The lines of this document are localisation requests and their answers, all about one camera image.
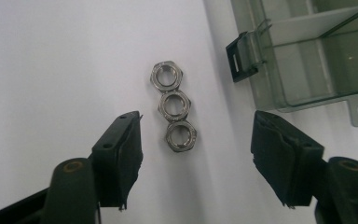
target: hex nut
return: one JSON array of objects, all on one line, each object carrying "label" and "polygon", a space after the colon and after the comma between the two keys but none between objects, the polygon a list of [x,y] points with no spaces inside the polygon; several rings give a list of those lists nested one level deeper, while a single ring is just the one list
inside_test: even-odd
[{"label": "hex nut", "polygon": [[[172,140],[172,133],[177,127],[185,127],[188,132],[189,136],[187,141],[185,141],[183,144],[176,144]],[[186,120],[181,120],[175,123],[172,123],[168,126],[167,134],[165,135],[165,139],[168,143],[168,146],[174,151],[174,152],[184,152],[188,151],[196,144],[197,139],[197,131],[196,129]]]},{"label": "hex nut", "polygon": [[[179,97],[183,109],[179,114],[170,114],[167,111],[166,104],[173,96]],[[169,91],[161,96],[158,104],[158,111],[168,122],[176,122],[187,118],[188,112],[190,111],[191,101],[182,91]]]},{"label": "hex nut", "polygon": [[[170,85],[164,85],[158,80],[158,76],[160,76],[164,71],[169,71],[174,75],[175,81]],[[180,83],[182,81],[183,72],[174,62],[167,61],[162,63],[156,63],[153,67],[152,75],[150,76],[150,82],[153,86],[156,87],[162,93],[167,91],[175,91],[179,89]]]}]

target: white table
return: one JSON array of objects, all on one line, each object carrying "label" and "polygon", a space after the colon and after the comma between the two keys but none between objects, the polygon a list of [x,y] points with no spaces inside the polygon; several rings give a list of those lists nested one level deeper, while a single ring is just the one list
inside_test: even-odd
[{"label": "white table", "polygon": [[[315,223],[311,207],[283,207],[250,152],[255,106],[231,81],[225,46],[237,28],[229,0],[0,1],[0,208],[48,186],[61,161],[88,157],[122,113],[140,110],[145,154],[129,209],[103,223]],[[153,65],[184,70],[181,90],[195,148],[171,152]],[[344,103],[284,118],[358,160],[358,128]]]}]

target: nut threaded hole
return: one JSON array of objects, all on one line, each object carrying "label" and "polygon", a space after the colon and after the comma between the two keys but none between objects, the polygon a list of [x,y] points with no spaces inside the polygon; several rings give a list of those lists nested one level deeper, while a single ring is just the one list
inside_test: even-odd
[{"label": "nut threaded hole", "polygon": [[176,126],[170,138],[176,147],[185,147],[190,142],[190,130],[186,126]]},{"label": "nut threaded hole", "polygon": [[180,96],[171,95],[164,103],[164,110],[171,116],[178,116],[185,112],[185,102]]},{"label": "nut threaded hole", "polygon": [[171,86],[176,81],[176,79],[176,71],[168,65],[162,65],[157,71],[157,81],[162,86]]}]

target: clear plastic container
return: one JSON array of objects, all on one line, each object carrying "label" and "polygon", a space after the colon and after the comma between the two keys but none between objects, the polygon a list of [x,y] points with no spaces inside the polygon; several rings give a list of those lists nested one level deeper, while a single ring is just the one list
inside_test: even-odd
[{"label": "clear plastic container", "polygon": [[[358,126],[358,0],[232,5],[242,33],[236,66],[257,70],[250,76],[257,109],[291,112],[347,100]],[[253,30],[244,30],[244,15]]]}]

